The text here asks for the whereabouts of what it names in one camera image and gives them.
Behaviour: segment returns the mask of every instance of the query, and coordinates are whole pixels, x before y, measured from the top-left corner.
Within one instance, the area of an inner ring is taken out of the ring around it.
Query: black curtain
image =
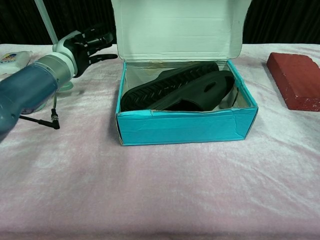
[[[105,24],[103,31],[115,30],[111,0],[44,0],[44,4],[58,39],[100,23]],[[51,44],[34,0],[0,0],[0,11],[0,43]],[[319,26],[320,0],[252,0],[243,42],[320,44]]]

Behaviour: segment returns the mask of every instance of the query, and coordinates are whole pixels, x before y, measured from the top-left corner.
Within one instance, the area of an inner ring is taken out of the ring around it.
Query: open shoebox
[[[230,59],[239,56],[251,0],[112,0],[117,47],[124,60],[116,123],[123,145],[244,140],[258,105]],[[216,62],[234,85],[207,111],[126,110],[129,90],[164,71]]]

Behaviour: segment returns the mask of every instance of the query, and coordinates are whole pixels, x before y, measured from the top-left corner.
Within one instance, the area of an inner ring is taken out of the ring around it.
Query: pink tablecloth
[[[51,47],[0,45],[21,50]],[[244,45],[234,63],[259,113],[232,142],[121,146],[122,61],[91,66],[58,96],[60,130],[21,120],[0,144],[0,238],[320,239],[320,113],[286,108],[270,52],[320,64],[320,45]]]

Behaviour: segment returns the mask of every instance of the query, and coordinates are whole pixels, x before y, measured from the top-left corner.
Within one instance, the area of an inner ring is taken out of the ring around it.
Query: teal box
[[[124,60],[116,106],[123,145],[244,140],[258,105],[230,59],[242,48],[251,0],[112,0]],[[165,70],[216,61],[235,86],[213,111],[121,111],[123,94]]]

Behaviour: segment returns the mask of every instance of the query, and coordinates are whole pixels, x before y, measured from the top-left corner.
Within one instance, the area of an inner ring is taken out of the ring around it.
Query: red brick
[[[320,112],[320,68],[310,57],[272,52],[266,65],[288,109]]]

